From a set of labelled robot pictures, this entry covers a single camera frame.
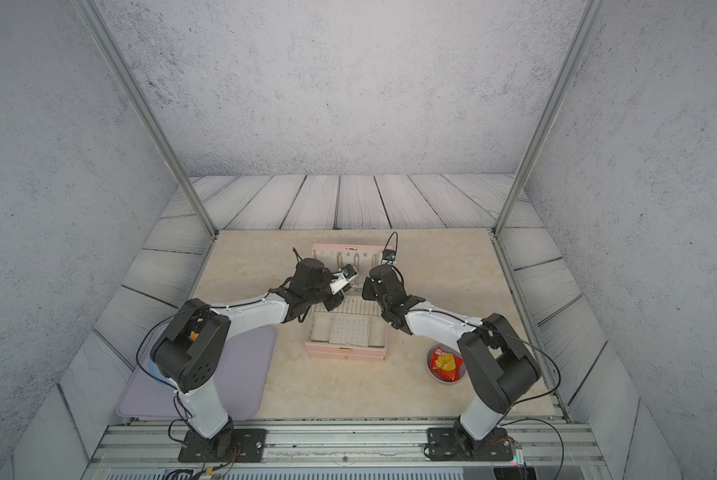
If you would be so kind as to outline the pink jewelry box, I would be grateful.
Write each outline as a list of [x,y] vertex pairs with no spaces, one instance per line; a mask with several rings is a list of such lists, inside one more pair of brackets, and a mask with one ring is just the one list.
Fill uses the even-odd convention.
[[312,256],[328,269],[354,266],[358,277],[350,282],[344,300],[332,311],[318,304],[308,314],[310,333],[304,346],[312,357],[383,362],[387,358],[389,326],[377,302],[364,300],[363,285],[370,270],[383,261],[382,246],[317,243]]

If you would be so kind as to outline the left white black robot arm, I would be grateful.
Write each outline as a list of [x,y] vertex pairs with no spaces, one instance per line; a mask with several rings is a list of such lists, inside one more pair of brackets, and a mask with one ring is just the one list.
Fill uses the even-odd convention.
[[232,417],[220,401],[216,370],[232,338],[262,327],[304,321],[312,306],[337,308],[358,271],[348,264],[332,271],[314,258],[300,260],[294,274],[268,293],[228,305],[198,298],[168,318],[150,350],[150,365],[174,389],[176,411],[200,439],[232,432]]

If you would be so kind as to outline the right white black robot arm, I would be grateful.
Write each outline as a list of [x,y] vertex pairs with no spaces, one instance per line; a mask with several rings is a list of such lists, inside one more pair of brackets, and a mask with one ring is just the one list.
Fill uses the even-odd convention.
[[382,318],[396,330],[432,339],[462,359],[475,396],[457,419],[455,433],[470,448],[487,442],[541,378],[532,345],[500,314],[478,318],[438,308],[408,294],[398,270],[390,265],[370,271],[363,297],[376,301]]

